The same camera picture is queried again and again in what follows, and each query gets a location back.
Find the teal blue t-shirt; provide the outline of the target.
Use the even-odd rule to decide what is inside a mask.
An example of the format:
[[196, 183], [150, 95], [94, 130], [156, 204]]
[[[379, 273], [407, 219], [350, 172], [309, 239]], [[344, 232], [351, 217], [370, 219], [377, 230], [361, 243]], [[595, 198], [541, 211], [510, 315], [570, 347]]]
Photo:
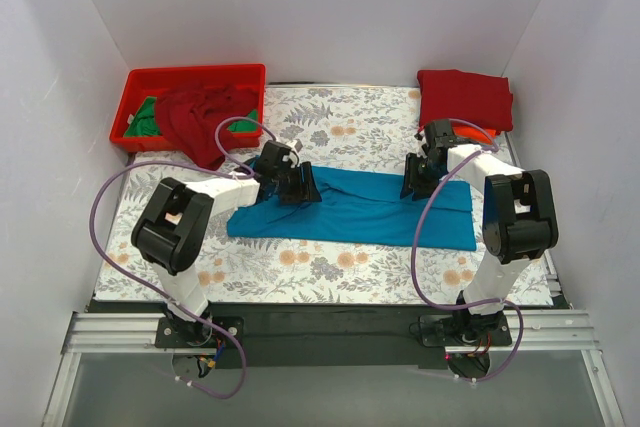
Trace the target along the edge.
[[[379, 244], [410, 247], [425, 199], [400, 198], [403, 177], [395, 174], [315, 167], [322, 201], [278, 206], [275, 199], [238, 209], [227, 234], [242, 238]], [[450, 181], [436, 197], [421, 229], [423, 248], [474, 251], [471, 188]]]

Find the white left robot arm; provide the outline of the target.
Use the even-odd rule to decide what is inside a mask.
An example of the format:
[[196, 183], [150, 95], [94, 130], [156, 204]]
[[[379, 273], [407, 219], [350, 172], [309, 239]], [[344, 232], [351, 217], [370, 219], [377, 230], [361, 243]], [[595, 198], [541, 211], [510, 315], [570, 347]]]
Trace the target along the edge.
[[169, 312], [192, 323], [208, 307], [194, 263], [213, 216], [276, 200], [278, 206], [322, 200], [309, 162], [299, 158], [302, 143], [269, 140], [256, 160], [230, 174], [182, 183], [161, 180], [131, 235], [143, 259], [154, 265]]

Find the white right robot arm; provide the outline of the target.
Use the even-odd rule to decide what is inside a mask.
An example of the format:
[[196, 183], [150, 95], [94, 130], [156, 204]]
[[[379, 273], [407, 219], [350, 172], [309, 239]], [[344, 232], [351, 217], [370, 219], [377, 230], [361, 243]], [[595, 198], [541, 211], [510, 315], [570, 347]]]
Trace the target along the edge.
[[[427, 305], [459, 312], [475, 321], [492, 319], [509, 304], [508, 295], [521, 273], [555, 247], [559, 230], [549, 175], [523, 170], [499, 160], [493, 139], [486, 144], [454, 132], [456, 124], [482, 135], [468, 121], [438, 119], [416, 135], [421, 152], [406, 157], [402, 197], [427, 200], [414, 234], [410, 273], [414, 289]], [[417, 277], [417, 249], [423, 224], [441, 191], [461, 177], [483, 194], [482, 236], [485, 252], [470, 284], [456, 304], [437, 304], [424, 294]]]

